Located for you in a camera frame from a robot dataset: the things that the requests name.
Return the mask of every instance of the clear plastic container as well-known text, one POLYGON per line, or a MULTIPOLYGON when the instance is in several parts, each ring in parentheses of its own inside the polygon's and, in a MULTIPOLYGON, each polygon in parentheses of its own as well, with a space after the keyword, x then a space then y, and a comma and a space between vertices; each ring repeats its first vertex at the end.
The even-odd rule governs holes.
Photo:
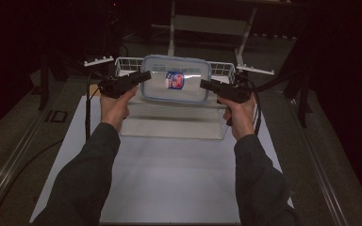
POLYGON ((143 59, 141 70, 152 79, 140 86, 142 96, 157 101, 203 104, 207 90, 201 79, 210 80, 210 63, 198 58, 151 55, 143 59))

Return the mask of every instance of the gray sleeve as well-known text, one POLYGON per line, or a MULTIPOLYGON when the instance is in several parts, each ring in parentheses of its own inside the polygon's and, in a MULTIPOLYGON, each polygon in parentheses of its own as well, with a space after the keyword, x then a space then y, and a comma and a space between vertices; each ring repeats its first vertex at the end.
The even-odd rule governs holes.
POLYGON ((114 127, 100 123, 78 156, 58 174, 49 201, 33 225, 99 225, 119 146, 114 127))
POLYGON ((290 188, 272 166, 255 135, 241 138, 234 147, 236 195, 242 225, 301 225, 287 201, 290 188))

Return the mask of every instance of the sticker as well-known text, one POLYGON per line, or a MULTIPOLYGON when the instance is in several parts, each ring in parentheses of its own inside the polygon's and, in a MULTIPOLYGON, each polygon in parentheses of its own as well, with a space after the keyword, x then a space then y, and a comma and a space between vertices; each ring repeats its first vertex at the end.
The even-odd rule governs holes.
POLYGON ((182 89, 184 87, 184 74, 177 72, 167 72, 166 87, 167 89, 182 89))

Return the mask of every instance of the black cable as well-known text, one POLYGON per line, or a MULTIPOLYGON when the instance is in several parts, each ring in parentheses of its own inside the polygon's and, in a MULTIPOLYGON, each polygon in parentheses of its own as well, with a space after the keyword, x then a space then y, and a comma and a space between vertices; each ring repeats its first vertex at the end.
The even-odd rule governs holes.
POLYGON ((17 173, 17 175, 13 178, 12 182, 10 183, 10 185, 8 186, 8 189, 5 191, 5 194, 2 198, 2 200, 0 201, 0 208, 2 207, 2 204, 4 203, 4 200, 6 199, 6 197, 8 196, 8 193, 11 191, 11 189, 13 188, 13 185, 16 184, 16 181, 19 179, 20 175, 22 175, 23 171, 25 171, 25 169, 37 158, 39 157, 41 154, 45 153, 46 151, 48 151, 49 149, 55 147, 56 145, 58 145, 59 143, 63 142, 64 139, 58 140, 55 143, 49 145, 48 147, 42 149, 41 151, 39 151, 36 155, 34 155, 34 157, 32 157, 30 160, 28 160, 23 167, 20 169, 20 171, 17 173))
POLYGON ((125 57, 128 57, 128 48, 122 43, 120 45, 125 49, 125 57))
POLYGON ((93 92, 93 94, 90 96, 90 100, 92 100, 92 97, 96 94, 96 92, 99 90, 99 88, 97 88, 94 92, 93 92))
POLYGON ((85 102, 85 140, 88 140, 91 135, 91 99, 90 99, 90 82, 93 73, 97 71, 97 68, 90 70, 87 78, 87 90, 86 90, 86 102, 85 102))
POLYGON ((258 114, 258 115, 257 115, 256 125, 255 125, 255 134, 258 135, 258 131, 259 131, 260 125, 261 125, 261 103, 260 103, 260 99, 258 97, 258 91, 257 91, 257 87, 256 87, 255 83, 249 77, 248 77, 248 82, 252 85, 253 94, 255 95, 255 101, 257 104, 256 114, 258 114))

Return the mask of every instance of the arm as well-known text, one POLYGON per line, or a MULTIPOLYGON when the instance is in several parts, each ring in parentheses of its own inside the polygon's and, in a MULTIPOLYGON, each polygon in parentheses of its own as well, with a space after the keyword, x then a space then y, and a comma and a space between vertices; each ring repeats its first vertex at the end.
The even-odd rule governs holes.
POLYGON ((33 225, 99 225, 120 147, 118 132, 136 92, 133 88, 119 99, 101 97, 101 123, 79 155, 58 174, 49 201, 33 225))
POLYGON ((255 135, 254 98, 238 104, 218 96, 227 105, 223 117, 233 119, 232 133, 237 140, 236 195, 242 225, 300 225, 295 210, 288 206, 290 188, 255 135))

